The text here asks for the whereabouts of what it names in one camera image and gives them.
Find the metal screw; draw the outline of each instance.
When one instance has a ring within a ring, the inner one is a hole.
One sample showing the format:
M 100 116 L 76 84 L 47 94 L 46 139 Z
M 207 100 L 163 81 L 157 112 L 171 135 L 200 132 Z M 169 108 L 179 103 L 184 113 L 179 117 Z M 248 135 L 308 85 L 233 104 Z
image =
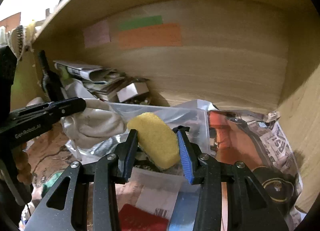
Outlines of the metal screw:
M 275 182 L 275 183 L 274 183 L 274 188 L 275 188 L 275 190 L 278 191 L 278 192 L 281 191 L 282 183 L 281 183 L 280 181 L 279 181 L 279 182 L 278 182 L 278 181 Z
M 209 159 L 209 157 L 210 157 L 210 155 L 206 154 L 206 153 L 202 153 L 199 155 L 199 158 L 202 160 L 207 160 L 207 159 Z
M 71 168 L 76 168 L 76 167 L 78 167 L 79 165 L 80 165 L 80 162 L 78 162 L 78 161 L 73 161 L 73 162 L 71 162 L 71 164 L 70 164 Z
M 110 153 L 110 154 L 108 154 L 107 155 L 107 159 L 115 159 L 117 157 L 117 155 L 116 154 L 114 154 L 114 153 Z
M 244 168 L 245 164 L 242 161 L 237 161 L 236 165 L 238 168 Z

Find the cable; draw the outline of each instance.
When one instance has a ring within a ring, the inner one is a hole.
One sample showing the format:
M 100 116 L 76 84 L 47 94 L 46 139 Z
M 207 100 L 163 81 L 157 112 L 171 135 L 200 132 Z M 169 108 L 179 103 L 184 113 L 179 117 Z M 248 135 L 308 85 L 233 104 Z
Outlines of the cable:
M 31 217 L 31 212 L 30 212 L 30 208 L 29 208 L 29 205 L 26 204 L 27 208 L 28 208 L 28 212 L 29 212 L 29 216 Z

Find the white box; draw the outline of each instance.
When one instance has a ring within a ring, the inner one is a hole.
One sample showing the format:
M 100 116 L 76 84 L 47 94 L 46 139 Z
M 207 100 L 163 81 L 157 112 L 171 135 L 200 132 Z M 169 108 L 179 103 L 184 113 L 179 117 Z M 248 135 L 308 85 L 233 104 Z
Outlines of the white box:
M 147 92 L 149 92 L 149 89 L 145 82 L 132 83 L 126 86 L 125 88 L 121 89 L 120 91 L 118 91 L 117 96 L 118 96 L 119 102 L 122 103 L 132 97 L 135 97 L 137 95 L 147 93 Z

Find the wooden shelf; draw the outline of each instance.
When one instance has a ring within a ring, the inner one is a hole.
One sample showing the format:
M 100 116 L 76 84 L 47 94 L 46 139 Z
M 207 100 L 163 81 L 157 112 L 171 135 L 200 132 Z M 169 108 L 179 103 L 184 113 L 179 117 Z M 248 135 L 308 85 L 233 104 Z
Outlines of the wooden shelf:
M 180 24 L 182 46 L 121 50 L 118 23 L 152 15 Z M 111 42 L 85 49 L 82 29 L 101 19 Z M 64 0 L 33 47 L 49 61 L 84 61 L 150 78 L 159 105 L 199 98 L 227 109 L 279 109 L 304 184 L 298 206 L 308 211 L 320 191 L 319 38 L 320 17 L 310 0 Z M 42 95 L 34 60 L 28 52 L 18 64 L 14 108 Z

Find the sticky note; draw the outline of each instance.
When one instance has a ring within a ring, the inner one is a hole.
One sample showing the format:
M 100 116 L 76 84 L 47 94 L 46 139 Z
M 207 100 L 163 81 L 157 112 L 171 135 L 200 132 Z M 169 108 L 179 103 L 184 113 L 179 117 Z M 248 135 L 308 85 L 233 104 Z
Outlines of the sticky note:
M 95 47 L 110 42 L 109 25 L 106 20 L 89 26 L 83 30 L 84 47 Z
M 119 32 L 121 49 L 144 46 L 182 46 L 179 24 L 168 23 Z
M 152 25 L 161 25 L 162 17 L 161 16 L 151 16 L 151 17 L 143 17 L 143 18 L 135 18 L 131 20 L 124 21 L 119 24 L 119 30 L 129 30 L 135 28 L 142 28 Z

